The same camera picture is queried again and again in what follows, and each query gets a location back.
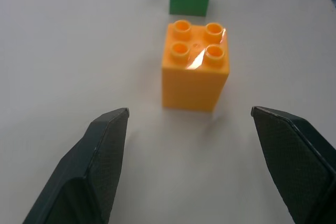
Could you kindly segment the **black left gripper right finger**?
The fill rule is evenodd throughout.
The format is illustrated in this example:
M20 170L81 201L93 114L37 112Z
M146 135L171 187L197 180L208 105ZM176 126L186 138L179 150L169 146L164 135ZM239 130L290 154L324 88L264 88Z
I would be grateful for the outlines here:
M271 177L295 223L335 223L335 148L304 118L251 110Z

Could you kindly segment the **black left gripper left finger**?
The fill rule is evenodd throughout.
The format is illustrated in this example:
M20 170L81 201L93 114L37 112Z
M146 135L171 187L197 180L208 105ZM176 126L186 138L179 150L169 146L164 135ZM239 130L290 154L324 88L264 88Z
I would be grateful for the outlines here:
M108 223L116 195L130 112L93 120L62 157L24 223Z

